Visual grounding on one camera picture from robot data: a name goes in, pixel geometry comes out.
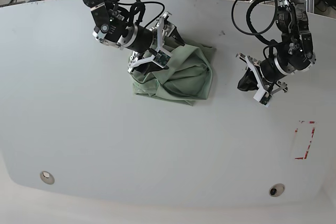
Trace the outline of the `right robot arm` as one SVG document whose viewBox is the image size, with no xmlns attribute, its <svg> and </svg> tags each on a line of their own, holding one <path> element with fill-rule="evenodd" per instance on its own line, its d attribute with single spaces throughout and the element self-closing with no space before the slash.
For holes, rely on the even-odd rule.
<svg viewBox="0 0 336 224">
<path fill-rule="evenodd" d="M 164 48 L 165 39 L 173 38 L 184 46 L 185 42 L 177 27 L 169 22 L 169 12 L 162 10 L 153 19 L 155 26 L 141 26 L 145 14 L 146 2 L 135 0 L 129 9 L 119 0 L 83 0 L 91 10 L 95 23 L 93 36 L 104 45 L 118 49 L 126 48 L 132 52 L 128 63 L 128 72 L 140 72 L 146 75 L 168 69 L 172 53 Z"/>
</svg>

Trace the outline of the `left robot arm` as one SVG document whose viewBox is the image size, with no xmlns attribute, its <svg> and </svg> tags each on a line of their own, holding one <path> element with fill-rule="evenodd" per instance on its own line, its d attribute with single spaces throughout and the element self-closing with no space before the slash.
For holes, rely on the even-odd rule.
<svg viewBox="0 0 336 224">
<path fill-rule="evenodd" d="M 273 1 L 275 12 L 271 23 L 281 31 L 281 41 L 267 40 L 264 32 L 257 32 L 251 22 L 253 9 L 262 2 Z M 255 91 L 254 99 L 266 105 L 279 91 L 287 92 L 282 79 L 297 72 L 307 71 L 316 63 L 313 40 L 309 30 L 306 0 L 255 0 L 246 12 L 247 35 L 256 37 L 265 44 L 264 60 L 238 54 L 247 65 L 244 76 L 238 83 L 240 91 Z"/>
</svg>

